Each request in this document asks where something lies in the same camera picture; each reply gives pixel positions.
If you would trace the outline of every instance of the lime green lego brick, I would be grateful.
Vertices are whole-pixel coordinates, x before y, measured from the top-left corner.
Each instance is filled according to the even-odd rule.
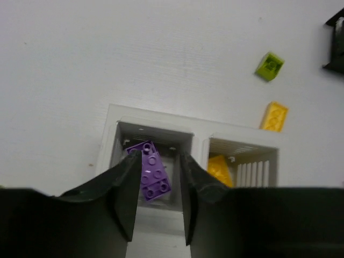
[[[264,56],[262,62],[259,64],[256,74],[267,81],[271,81],[276,78],[283,64],[283,59],[279,58],[274,53],[269,52]]]

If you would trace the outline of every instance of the white slatted panel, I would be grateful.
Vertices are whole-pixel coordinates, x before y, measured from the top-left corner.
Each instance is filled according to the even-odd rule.
[[[271,148],[257,146],[236,141],[227,141],[222,139],[211,139],[210,152],[221,153],[226,156],[252,156],[256,154],[267,153]]]
[[[241,167],[241,187],[245,187],[246,183],[246,164]]]
[[[257,186],[257,162],[252,164],[251,170],[251,187]]]
[[[236,187],[241,187],[241,167],[242,165],[239,164],[236,170]]]
[[[258,162],[257,168],[257,187],[263,186],[263,161]]]
[[[269,186],[269,161],[264,162],[263,187]]]
[[[251,167],[252,167],[251,163],[246,165],[246,183],[245,183],[246,187],[251,186]]]
[[[269,187],[270,162],[259,161],[239,164],[236,171],[236,187]]]

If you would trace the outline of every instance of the lego stud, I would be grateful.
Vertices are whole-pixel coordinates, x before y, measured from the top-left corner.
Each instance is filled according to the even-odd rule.
[[[160,191],[166,192],[168,190],[168,186],[165,183],[160,184]]]
[[[276,66],[277,66],[277,64],[276,64],[276,62],[271,61],[271,62],[269,63],[269,66],[270,66],[271,69],[275,69]]]
[[[162,175],[162,172],[161,172],[161,170],[159,170],[159,169],[157,169],[157,170],[154,171],[154,173],[153,173],[153,176],[154,176],[155,178],[160,178],[161,175]]]
[[[156,158],[154,156],[151,156],[148,158],[148,163],[153,166],[156,164]]]
[[[275,117],[278,117],[281,113],[282,113],[282,111],[277,109],[277,110],[274,110],[271,114]]]
[[[151,149],[152,149],[152,145],[150,145],[150,144],[144,145],[144,153],[145,154],[148,154]]]
[[[142,177],[141,177],[141,183],[142,183],[142,184],[147,184],[148,181],[149,181],[148,176],[142,176]]]
[[[154,196],[154,191],[151,190],[151,189],[148,189],[147,192],[146,192],[146,196],[148,198],[152,198]]]
[[[269,120],[269,125],[275,126],[278,123],[278,119],[273,117]]]

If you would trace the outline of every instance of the white table surface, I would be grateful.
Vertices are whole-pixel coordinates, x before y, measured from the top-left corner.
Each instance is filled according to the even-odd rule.
[[[290,185],[342,186],[343,77],[321,69],[342,0],[0,2],[0,184],[95,175],[110,103],[258,128],[290,108]],[[253,73],[285,59],[270,83]]]

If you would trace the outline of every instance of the black object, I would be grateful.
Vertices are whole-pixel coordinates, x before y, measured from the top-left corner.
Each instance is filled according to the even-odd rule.
[[[192,258],[344,257],[344,190],[228,188],[181,155]]]
[[[344,9],[326,22],[333,27],[330,63],[324,68],[344,74]]]
[[[141,163],[141,152],[133,152],[60,197],[0,189],[0,254],[125,258],[133,235]]]

